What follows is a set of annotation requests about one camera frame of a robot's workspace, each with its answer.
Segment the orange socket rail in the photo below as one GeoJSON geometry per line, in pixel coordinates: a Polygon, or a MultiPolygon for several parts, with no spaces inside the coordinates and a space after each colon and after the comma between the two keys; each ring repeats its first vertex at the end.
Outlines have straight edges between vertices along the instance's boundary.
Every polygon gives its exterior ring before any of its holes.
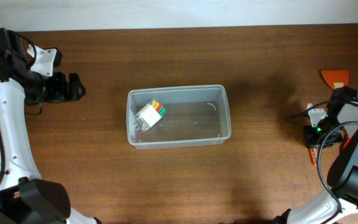
{"type": "Polygon", "coordinates": [[[311,163],[314,167],[317,166],[317,156],[318,156],[318,148],[309,148],[308,149],[311,163]]]}

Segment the red scraper with wooden handle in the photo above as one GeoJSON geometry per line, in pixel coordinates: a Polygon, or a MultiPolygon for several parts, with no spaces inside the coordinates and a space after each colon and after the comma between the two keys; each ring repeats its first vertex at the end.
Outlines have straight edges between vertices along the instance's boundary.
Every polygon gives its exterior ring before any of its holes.
{"type": "Polygon", "coordinates": [[[349,85],[348,70],[320,70],[322,79],[332,89],[341,88],[349,85]]]}

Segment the clear case of coloured bits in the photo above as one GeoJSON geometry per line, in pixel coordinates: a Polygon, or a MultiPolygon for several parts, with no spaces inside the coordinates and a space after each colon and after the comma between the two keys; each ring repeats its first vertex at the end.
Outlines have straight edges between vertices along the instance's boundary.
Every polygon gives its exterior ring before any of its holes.
{"type": "Polygon", "coordinates": [[[165,116],[166,112],[163,103],[158,99],[152,99],[135,115],[135,130],[146,133],[165,116]]]}

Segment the clear plastic container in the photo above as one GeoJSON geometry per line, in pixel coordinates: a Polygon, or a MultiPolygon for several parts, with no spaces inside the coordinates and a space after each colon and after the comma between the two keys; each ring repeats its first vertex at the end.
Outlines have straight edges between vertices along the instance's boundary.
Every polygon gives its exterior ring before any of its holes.
{"type": "Polygon", "coordinates": [[[231,137],[231,116],[222,85],[175,86],[132,90],[127,97],[127,138],[136,149],[222,144],[231,137]],[[135,115],[152,99],[165,116],[146,133],[135,130],[135,115]]]}

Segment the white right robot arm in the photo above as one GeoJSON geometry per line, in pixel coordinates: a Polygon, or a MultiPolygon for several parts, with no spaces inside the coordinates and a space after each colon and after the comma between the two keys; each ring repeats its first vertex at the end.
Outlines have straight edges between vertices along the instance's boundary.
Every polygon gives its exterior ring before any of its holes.
{"type": "Polygon", "coordinates": [[[274,223],[337,223],[358,213],[358,98],[342,86],[322,104],[308,104],[298,115],[309,118],[303,128],[306,145],[324,189],[304,205],[288,209],[274,223]]]}

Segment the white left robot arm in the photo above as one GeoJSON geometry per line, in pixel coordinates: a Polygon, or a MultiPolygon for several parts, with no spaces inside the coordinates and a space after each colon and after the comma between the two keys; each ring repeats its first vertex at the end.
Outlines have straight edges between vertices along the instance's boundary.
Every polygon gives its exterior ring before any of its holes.
{"type": "Polygon", "coordinates": [[[0,223],[97,223],[77,212],[62,184],[43,180],[32,155],[26,106],[80,100],[78,74],[56,72],[62,53],[0,28],[0,223]]]}

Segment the red handled pliers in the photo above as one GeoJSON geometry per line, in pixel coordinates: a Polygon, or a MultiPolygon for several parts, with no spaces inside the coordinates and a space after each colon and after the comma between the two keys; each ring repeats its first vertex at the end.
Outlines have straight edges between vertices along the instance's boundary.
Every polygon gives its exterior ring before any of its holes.
{"type": "Polygon", "coordinates": [[[348,135],[345,135],[344,137],[344,143],[342,144],[342,148],[344,149],[350,141],[350,137],[348,135]]]}

